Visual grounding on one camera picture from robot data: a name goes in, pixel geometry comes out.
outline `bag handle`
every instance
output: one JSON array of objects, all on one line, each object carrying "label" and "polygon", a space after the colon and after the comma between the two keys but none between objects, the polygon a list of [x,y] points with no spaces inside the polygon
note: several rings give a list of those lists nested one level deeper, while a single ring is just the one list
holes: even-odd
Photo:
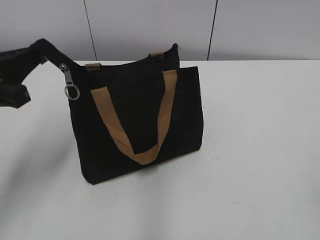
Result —
[{"label": "bag handle", "polygon": [[170,126],[178,76],[176,70],[164,71],[162,73],[165,92],[161,100],[157,119],[158,142],[155,146],[142,153],[134,153],[130,140],[120,123],[108,88],[105,86],[91,90],[98,112],[115,145],[124,155],[141,165],[149,164],[157,158]]}]

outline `tan strap tab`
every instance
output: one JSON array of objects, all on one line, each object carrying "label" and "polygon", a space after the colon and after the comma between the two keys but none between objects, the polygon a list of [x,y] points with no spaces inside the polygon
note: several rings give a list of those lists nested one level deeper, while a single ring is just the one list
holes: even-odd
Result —
[{"label": "tan strap tab", "polygon": [[88,63],[84,65],[89,72],[101,70],[101,63]]},{"label": "tan strap tab", "polygon": [[155,57],[155,56],[160,56],[161,60],[164,61],[165,60],[165,53],[164,52],[151,52],[150,57]]}]

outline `strap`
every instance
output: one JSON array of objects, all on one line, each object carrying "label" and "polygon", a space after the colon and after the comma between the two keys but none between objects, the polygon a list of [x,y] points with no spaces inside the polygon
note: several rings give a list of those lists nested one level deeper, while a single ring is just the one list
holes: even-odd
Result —
[{"label": "strap", "polygon": [[0,79],[0,107],[20,108],[31,100],[26,86],[5,83]]},{"label": "strap", "polygon": [[53,46],[44,38],[39,39],[35,43],[31,44],[30,49],[37,52],[39,55],[45,56],[45,58],[53,63],[57,68],[60,68],[61,64],[67,65],[70,70],[79,67],[77,63],[60,52],[55,46]]},{"label": "strap", "polygon": [[84,65],[84,68],[88,71],[88,72],[92,72],[92,71],[99,71],[102,68],[101,63],[88,63]]},{"label": "strap", "polygon": [[158,115],[158,142],[155,146],[146,152],[134,153],[130,140],[123,129],[117,112],[113,105],[108,88],[102,87],[91,90],[94,102],[97,106],[99,114],[107,127],[117,148],[130,159],[138,162],[141,165],[153,162],[161,149],[161,146],[167,136],[170,121],[172,105],[175,98],[176,83],[178,80],[177,71],[169,70],[163,72],[163,80],[165,92],[161,100],[159,115]]}]

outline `zipper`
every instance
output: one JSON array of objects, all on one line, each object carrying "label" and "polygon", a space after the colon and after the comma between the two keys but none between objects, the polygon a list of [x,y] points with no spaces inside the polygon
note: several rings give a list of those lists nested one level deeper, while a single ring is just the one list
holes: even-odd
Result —
[{"label": "zipper", "polygon": [[[59,69],[64,73],[64,78],[65,78],[64,94],[70,100],[77,100],[80,97],[80,91],[79,91],[79,88],[76,85],[74,85],[74,81],[72,80],[70,69],[64,63],[60,64]],[[70,96],[70,94],[69,94],[70,88],[75,89],[75,91],[76,91],[75,97]]]}]

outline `metal ring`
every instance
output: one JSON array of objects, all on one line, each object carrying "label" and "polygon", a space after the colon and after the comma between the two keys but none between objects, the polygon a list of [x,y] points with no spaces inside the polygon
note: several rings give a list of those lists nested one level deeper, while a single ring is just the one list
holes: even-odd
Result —
[{"label": "metal ring", "polygon": [[[68,88],[72,88],[72,87],[76,90],[76,97],[71,97],[68,93]],[[79,88],[76,85],[74,85],[73,83],[69,83],[64,87],[64,93],[65,93],[66,97],[70,100],[77,100],[80,97]]]}]

